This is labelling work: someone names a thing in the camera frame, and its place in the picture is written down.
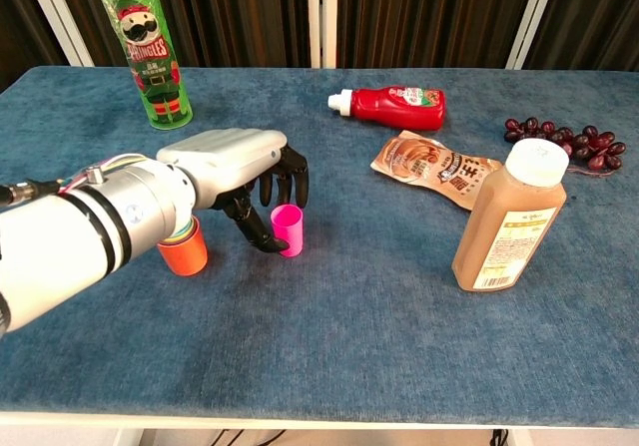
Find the red grapes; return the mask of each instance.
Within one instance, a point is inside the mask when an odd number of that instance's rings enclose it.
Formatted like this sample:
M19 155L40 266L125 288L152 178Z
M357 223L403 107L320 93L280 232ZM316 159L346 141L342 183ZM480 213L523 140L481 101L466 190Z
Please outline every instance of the red grapes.
M598 172L606 168L613 171L622 166L619 156L626 151L626 144L615 142L615 134L612 132L599 134L593 125L584 127L577 135L568 127L555 129L555 124L550 121L540 125L535 117L530 117L525 122L508 119L505 126L503 138L511 144L521 139L545 139L561 147L571 159L586 162L588 169L592 171Z

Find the blue tablecloth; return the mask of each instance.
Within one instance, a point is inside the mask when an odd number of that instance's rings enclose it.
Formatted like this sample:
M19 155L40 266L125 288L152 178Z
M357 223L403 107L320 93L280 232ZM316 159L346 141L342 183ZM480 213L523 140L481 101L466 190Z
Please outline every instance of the blue tablecloth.
M6 335L0 410L639 426L639 74L184 77L195 119L159 132L127 69L31 70L0 96L0 181L154 155L207 129L278 129L311 167L303 254L261 253L224 214L200 212L211 261L197 277L175 277L149 251ZM342 88L391 84L446 92L433 136L456 151L503 161L504 120L534 115L614 131L629 146L624 168L567 175L568 202L515 287L464 292L450 264L468 213L375 173L395 132L326 106Z

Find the orange cup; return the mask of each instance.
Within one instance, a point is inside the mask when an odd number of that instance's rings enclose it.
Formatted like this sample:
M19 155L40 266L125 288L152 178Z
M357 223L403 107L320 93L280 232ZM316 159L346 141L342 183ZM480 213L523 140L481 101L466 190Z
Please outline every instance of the orange cup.
M209 256L200 222L193 217L193 232L178 243L158 243L158 250L171 271L179 276L191 276L207 265Z

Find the ketchup bottle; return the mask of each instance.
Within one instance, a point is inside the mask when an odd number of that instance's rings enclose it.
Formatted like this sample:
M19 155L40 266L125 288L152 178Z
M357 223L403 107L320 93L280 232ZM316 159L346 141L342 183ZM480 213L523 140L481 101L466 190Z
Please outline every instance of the ketchup bottle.
M340 94L328 97L328 106L344 117L375 120L395 129L439 130L443 125L446 98L441 90L417 87L343 89Z

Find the white bottle cap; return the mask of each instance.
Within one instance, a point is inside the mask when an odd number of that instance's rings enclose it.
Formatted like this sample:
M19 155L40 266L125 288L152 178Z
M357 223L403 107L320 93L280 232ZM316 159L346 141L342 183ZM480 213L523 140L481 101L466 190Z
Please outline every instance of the white bottle cap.
M542 139L517 142L506 159L506 169L520 182L534 187L554 187L568 168L568 154Z
M350 116L350 98L352 90L342 89L341 94L335 94L328 97L328 106L333 110L339 110L343 117Z

